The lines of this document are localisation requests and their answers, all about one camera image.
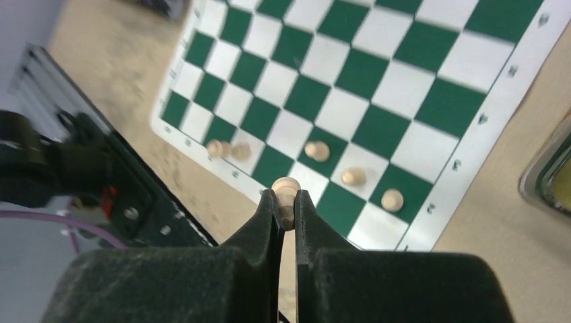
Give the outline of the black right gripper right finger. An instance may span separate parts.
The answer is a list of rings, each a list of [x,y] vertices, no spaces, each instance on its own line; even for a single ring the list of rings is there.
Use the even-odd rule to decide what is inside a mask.
[[[365,251],[294,202],[299,322],[512,322],[488,263],[450,252]]]

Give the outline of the white pawn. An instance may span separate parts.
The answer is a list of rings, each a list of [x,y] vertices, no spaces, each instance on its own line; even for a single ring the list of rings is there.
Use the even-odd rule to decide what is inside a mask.
[[[366,171],[361,167],[349,167],[341,173],[341,181],[347,186],[363,186],[366,183]]]
[[[386,190],[381,198],[381,206],[389,212],[397,212],[403,208],[404,196],[395,188]]]
[[[305,154],[316,162],[325,162],[330,157],[329,146],[323,141],[309,141],[304,146]]]
[[[271,186],[277,198],[280,226],[286,231],[294,229],[294,203],[301,186],[291,177],[278,178]]]

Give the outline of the white piece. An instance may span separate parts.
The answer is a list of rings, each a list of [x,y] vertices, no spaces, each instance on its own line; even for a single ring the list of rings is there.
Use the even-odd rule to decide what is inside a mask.
[[[227,159],[229,157],[243,162],[251,157],[252,151],[248,143],[230,144],[227,141],[217,139],[210,140],[206,145],[210,157],[215,159]]]

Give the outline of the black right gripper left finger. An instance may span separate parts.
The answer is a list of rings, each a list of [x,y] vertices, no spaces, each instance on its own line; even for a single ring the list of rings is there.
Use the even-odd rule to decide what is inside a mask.
[[[95,250],[66,269],[43,322],[279,322],[284,231],[266,190],[222,245]]]

